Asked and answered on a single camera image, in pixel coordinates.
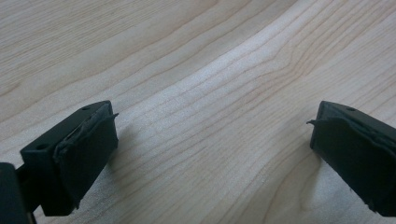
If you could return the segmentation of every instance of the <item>tabletop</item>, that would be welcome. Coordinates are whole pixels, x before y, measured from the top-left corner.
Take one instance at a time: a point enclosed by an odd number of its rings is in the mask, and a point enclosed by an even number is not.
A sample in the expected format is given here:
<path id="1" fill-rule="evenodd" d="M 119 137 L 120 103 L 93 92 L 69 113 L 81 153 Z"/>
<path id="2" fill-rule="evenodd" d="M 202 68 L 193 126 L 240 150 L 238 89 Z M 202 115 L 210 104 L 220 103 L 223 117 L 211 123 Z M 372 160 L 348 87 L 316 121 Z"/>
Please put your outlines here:
<path id="1" fill-rule="evenodd" d="M 38 223 L 396 223 L 309 147 L 322 100 L 396 126 L 396 2 L 0 1 L 0 160 L 110 100 L 119 147 Z"/>

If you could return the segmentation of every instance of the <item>light wood surface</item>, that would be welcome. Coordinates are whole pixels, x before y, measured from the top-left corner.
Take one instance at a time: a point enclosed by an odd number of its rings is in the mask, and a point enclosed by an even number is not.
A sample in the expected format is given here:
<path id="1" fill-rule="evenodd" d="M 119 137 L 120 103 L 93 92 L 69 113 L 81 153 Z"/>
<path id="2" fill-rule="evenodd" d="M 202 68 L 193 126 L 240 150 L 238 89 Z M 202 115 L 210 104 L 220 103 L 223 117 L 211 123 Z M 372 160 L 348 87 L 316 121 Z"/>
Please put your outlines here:
<path id="1" fill-rule="evenodd" d="M 321 100 L 396 126 L 396 2 L 3 0 L 0 159 L 111 100 L 120 147 L 38 223 L 396 223 L 309 148 Z"/>

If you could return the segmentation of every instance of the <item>screw hole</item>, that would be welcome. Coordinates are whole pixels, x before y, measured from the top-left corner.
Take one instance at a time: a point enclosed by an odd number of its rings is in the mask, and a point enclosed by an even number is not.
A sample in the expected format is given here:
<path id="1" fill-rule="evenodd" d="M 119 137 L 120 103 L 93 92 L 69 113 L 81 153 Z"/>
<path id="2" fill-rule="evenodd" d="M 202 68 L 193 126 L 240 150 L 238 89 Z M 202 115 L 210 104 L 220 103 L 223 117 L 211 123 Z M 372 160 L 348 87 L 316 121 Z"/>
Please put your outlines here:
<path id="1" fill-rule="evenodd" d="M 49 146 L 48 144 L 41 144 L 41 145 L 38 145 L 35 149 L 41 150 L 41 149 L 44 149 L 44 148 L 46 148 L 48 146 Z"/>

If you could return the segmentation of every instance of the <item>black plastic part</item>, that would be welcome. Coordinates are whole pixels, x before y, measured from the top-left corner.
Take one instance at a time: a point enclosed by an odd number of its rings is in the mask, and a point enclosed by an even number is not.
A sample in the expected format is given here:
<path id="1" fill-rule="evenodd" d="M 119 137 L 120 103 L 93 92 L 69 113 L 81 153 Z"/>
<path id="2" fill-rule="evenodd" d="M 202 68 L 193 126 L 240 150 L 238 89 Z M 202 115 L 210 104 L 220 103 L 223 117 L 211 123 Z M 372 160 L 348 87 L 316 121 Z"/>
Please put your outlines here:
<path id="1" fill-rule="evenodd" d="M 111 103 L 82 107 L 21 150 L 46 216 L 67 216 L 105 167 L 118 138 Z M 36 199 L 24 198 L 35 207 Z"/>
<path id="2" fill-rule="evenodd" d="M 0 223 L 35 223 L 25 210 L 15 168 L 6 162 L 0 162 L 0 195 Z"/>
<path id="3" fill-rule="evenodd" d="M 384 217 L 396 216 L 396 130 L 357 109 L 321 102 L 311 148 Z"/>

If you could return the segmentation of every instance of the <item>wooden surface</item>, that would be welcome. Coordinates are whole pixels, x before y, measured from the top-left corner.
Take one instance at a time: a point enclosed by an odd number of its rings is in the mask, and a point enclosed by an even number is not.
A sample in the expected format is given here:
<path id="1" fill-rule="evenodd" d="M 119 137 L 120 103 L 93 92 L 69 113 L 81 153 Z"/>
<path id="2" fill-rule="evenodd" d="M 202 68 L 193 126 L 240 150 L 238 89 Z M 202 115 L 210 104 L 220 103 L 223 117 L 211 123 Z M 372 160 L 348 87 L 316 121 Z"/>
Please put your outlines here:
<path id="1" fill-rule="evenodd" d="M 309 148 L 321 100 L 396 126 L 396 2 L 3 0 L 0 159 L 109 99 L 120 147 L 39 223 L 396 223 Z"/>

